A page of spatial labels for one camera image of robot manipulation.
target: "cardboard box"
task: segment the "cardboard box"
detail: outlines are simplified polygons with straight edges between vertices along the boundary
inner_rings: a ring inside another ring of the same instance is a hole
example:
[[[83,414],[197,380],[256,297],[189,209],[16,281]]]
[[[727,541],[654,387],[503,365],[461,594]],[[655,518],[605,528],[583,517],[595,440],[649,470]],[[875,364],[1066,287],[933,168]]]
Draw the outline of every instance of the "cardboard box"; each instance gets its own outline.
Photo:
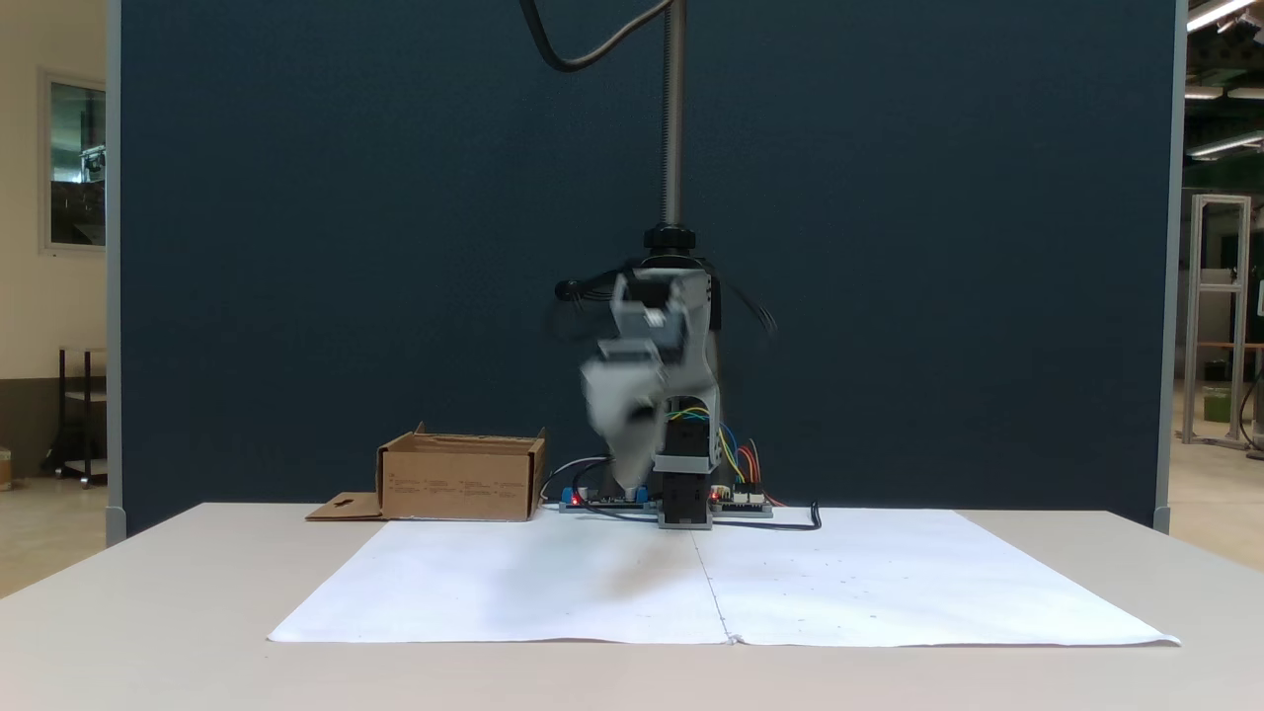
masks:
[[[416,431],[378,448],[377,491],[344,492],[308,521],[526,521],[540,504],[545,431],[535,438]]]

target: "black cable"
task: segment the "black cable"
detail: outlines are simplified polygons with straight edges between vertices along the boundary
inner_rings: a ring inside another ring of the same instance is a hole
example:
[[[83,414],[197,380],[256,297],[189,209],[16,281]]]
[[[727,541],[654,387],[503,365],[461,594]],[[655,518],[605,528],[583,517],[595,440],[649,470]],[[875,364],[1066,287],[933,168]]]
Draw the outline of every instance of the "black cable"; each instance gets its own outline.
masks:
[[[594,277],[578,281],[562,281],[554,286],[554,300],[545,314],[545,333],[562,343],[581,343],[617,335],[614,316],[605,306],[614,296],[614,282],[626,271],[624,267],[608,269]],[[595,312],[585,305],[603,305]],[[562,316],[570,311],[574,315],[574,328],[562,333]]]
[[[715,267],[709,262],[698,259],[695,257],[688,257],[684,254],[651,254],[645,259],[641,259],[641,264],[645,266],[646,262],[651,262],[653,259],[667,259],[676,262],[689,261],[698,264],[699,268],[705,269],[707,273],[714,276],[719,281],[722,288],[728,287],[728,290],[732,291],[752,314],[755,314],[755,318],[760,320],[760,325],[763,326],[763,333],[767,334],[770,339],[776,338],[777,320],[772,318],[772,312],[761,306],[756,300],[751,299],[750,295],[738,288],[738,286],[734,285],[732,281],[727,278],[719,278],[719,271],[715,269]]]
[[[549,474],[547,477],[545,477],[545,483],[540,485],[540,496],[545,496],[545,491],[549,490],[549,483],[552,482],[555,478],[557,478],[557,474],[562,473],[568,468],[569,467],[562,467],[560,469],[555,469],[551,474]]]
[[[604,467],[605,464],[609,464],[611,462],[612,462],[612,459],[607,458],[607,459],[603,459],[600,462],[593,462],[592,464],[589,464],[589,466],[584,467],[583,469],[580,469],[579,473],[575,474],[575,478],[571,481],[571,485],[570,485],[570,493],[571,493],[571,496],[574,496],[575,500],[579,501],[580,506],[583,506],[584,509],[588,509],[589,511],[592,511],[594,514],[600,514],[603,516],[609,516],[612,519],[618,519],[621,521],[637,521],[637,522],[642,522],[642,524],[657,524],[659,522],[657,517],[646,519],[643,516],[624,516],[623,514],[616,514],[613,511],[607,511],[604,509],[598,509],[597,506],[593,506],[592,504],[589,504],[588,500],[584,498],[584,495],[579,492],[579,479],[585,473],[588,473],[590,469],[594,469],[597,467]],[[734,526],[734,528],[742,528],[742,529],[765,529],[765,530],[770,530],[770,531],[815,531],[815,530],[820,530],[820,507],[817,505],[815,501],[811,502],[811,506],[808,510],[808,515],[811,517],[811,522],[810,524],[770,524],[770,522],[765,522],[765,521],[715,521],[715,520],[713,520],[712,525],[715,525],[715,526]]]
[[[1251,400],[1251,392],[1255,391],[1255,386],[1261,380],[1264,380],[1264,371],[1260,371],[1260,373],[1258,376],[1255,376],[1255,380],[1251,381],[1250,387],[1246,388],[1246,395],[1243,395],[1243,404],[1237,409],[1237,429],[1239,429],[1239,431],[1243,433],[1243,438],[1246,440],[1246,448],[1248,449],[1255,449],[1256,452],[1264,452],[1264,449],[1261,449],[1260,445],[1255,444],[1255,440],[1251,438],[1251,435],[1246,434],[1246,419],[1245,417],[1246,417],[1246,404],[1250,402],[1250,400]]]
[[[742,529],[766,529],[770,531],[815,531],[820,530],[820,507],[815,501],[808,509],[810,524],[769,524],[762,521],[712,521],[717,526],[737,526]]]
[[[574,59],[564,59],[557,56],[557,52],[554,51],[552,44],[549,42],[549,33],[545,32],[544,20],[540,19],[540,10],[536,8],[536,0],[518,0],[518,5],[522,6],[522,16],[527,20],[527,28],[531,30],[531,38],[536,42],[536,49],[540,51],[540,56],[544,57],[545,63],[559,72],[569,73],[590,67],[598,59],[609,54],[611,49],[614,49],[619,42],[623,42],[623,38],[645,27],[646,23],[670,8],[674,1],[675,0],[662,0],[653,8],[650,8],[638,15],[631,23],[623,25],[623,29],[616,32],[609,39],[599,44],[595,49]]]

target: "black base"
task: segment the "black base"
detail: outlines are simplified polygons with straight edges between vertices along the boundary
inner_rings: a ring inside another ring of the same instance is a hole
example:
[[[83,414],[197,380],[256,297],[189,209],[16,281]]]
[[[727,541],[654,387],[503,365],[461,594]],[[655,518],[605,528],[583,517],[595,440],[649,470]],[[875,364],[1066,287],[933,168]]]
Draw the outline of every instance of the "black base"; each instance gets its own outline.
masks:
[[[669,526],[703,526],[709,521],[710,479],[707,474],[662,473],[661,522]]]

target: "ceiling light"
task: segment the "ceiling light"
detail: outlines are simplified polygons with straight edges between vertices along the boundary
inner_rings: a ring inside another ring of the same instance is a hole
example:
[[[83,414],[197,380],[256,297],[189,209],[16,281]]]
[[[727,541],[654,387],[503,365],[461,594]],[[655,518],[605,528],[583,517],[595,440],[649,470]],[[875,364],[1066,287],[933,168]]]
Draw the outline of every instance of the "ceiling light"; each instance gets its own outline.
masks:
[[[1259,143],[1261,140],[1264,140],[1264,130],[1256,130],[1251,133],[1244,133],[1241,135],[1235,135],[1234,138],[1226,138],[1225,140],[1217,140],[1216,143],[1208,143],[1206,145],[1191,148],[1189,151],[1186,151],[1186,156],[1189,156],[1191,158],[1200,158],[1202,156],[1221,153],[1231,148],[1239,148],[1241,145]]]
[[[1186,30],[1194,32],[1197,29],[1202,29],[1225,15],[1236,13],[1237,10],[1253,4],[1255,4],[1255,0],[1220,0],[1217,3],[1203,3],[1189,11],[1189,23],[1186,25]]]
[[[1225,90],[1218,86],[1186,86],[1186,99],[1220,99]]]

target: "floor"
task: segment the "floor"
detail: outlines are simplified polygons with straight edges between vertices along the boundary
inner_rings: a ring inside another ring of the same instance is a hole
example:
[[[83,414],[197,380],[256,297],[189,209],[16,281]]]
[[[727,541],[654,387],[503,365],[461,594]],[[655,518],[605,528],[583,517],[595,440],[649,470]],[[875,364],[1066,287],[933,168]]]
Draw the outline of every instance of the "floor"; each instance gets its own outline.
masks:
[[[1181,396],[1174,399],[1181,421]],[[1194,433],[1227,425],[1202,420]],[[30,478],[0,492],[0,597],[105,548],[106,488]],[[1264,572],[1264,462],[1235,449],[1172,440],[1172,535]]]
[[[1227,434],[1229,425],[1202,419],[1201,397],[1197,400],[1194,434]],[[1177,383],[1173,429],[1181,428],[1182,401]],[[1172,535],[1264,572],[1264,462],[1248,459],[1237,449],[1182,444],[1173,438],[1169,472]]]
[[[105,548],[106,488],[28,478],[0,491],[0,597]]]

